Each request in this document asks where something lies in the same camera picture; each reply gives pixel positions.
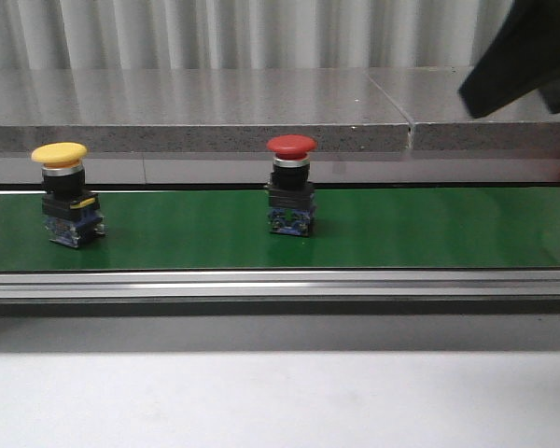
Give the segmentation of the grey stone slab right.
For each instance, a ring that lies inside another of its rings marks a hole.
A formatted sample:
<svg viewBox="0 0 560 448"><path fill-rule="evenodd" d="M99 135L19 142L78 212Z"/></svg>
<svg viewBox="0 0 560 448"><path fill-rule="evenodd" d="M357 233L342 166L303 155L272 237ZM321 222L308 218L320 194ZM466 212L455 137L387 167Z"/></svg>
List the grey stone slab right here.
<svg viewBox="0 0 560 448"><path fill-rule="evenodd" d="M560 158L560 114L550 114L535 92L472 118L458 94L470 71L469 66L382 67L368 74L412 122L416 156Z"/></svg>

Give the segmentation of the green conveyor belt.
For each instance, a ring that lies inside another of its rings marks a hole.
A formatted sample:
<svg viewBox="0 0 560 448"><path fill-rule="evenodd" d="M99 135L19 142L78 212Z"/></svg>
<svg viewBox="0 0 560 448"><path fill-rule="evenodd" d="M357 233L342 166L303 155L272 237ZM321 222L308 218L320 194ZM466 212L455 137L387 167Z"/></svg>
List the green conveyor belt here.
<svg viewBox="0 0 560 448"><path fill-rule="evenodd" d="M272 234L262 190L103 192L106 235L49 240L37 194L0 195L0 272L560 267L560 187L321 189L313 233Z"/></svg>

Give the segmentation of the grey stone slab left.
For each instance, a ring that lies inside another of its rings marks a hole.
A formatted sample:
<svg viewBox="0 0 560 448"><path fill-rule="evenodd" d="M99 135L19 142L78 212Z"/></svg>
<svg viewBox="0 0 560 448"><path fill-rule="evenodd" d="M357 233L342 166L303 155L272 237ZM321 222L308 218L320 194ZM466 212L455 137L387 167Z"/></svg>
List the grey stone slab left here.
<svg viewBox="0 0 560 448"><path fill-rule="evenodd" d="M0 152L261 152L277 135L326 152L400 153L410 126L360 69L0 69Z"/></svg>

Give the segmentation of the grey stone slab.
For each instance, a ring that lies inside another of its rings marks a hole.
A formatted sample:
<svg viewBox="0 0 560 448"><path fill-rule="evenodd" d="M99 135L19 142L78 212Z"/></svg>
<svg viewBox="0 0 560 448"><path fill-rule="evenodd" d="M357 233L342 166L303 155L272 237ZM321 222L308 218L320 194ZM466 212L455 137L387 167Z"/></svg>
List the grey stone slab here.
<svg viewBox="0 0 560 448"><path fill-rule="evenodd" d="M560 158L560 114L550 114L535 92L472 118L458 94L470 71L469 66L382 67L368 74L412 122L416 156Z"/></svg>
<svg viewBox="0 0 560 448"><path fill-rule="evenodd" d="M0 69L0 152L261 152L277 135L326 152L400 153L410 126L360 69Z"/></svg>

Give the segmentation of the aluminium conveyor side rail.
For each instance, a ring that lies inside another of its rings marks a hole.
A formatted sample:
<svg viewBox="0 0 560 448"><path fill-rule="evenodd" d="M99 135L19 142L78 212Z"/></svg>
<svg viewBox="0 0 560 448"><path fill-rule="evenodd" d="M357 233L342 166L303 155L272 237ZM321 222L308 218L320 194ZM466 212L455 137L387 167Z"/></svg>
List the aluminium conveyor side rail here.
<svg viewBox="0 0 560 448"><path fill-rule="evenodd" d="M560 269L0 273L0 305L560 299Z"/></svg>

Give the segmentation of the white pleated curtain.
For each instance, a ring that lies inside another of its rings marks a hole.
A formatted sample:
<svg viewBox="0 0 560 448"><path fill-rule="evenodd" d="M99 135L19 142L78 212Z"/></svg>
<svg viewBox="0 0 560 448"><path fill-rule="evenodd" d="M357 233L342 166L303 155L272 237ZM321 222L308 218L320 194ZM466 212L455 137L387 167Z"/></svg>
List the white pleated curtain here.
<svg viewBox="0 0 560 448"><path fill-rule="evenodd" d="M467 66L508 1L0 1L0 69Z"/></svg>

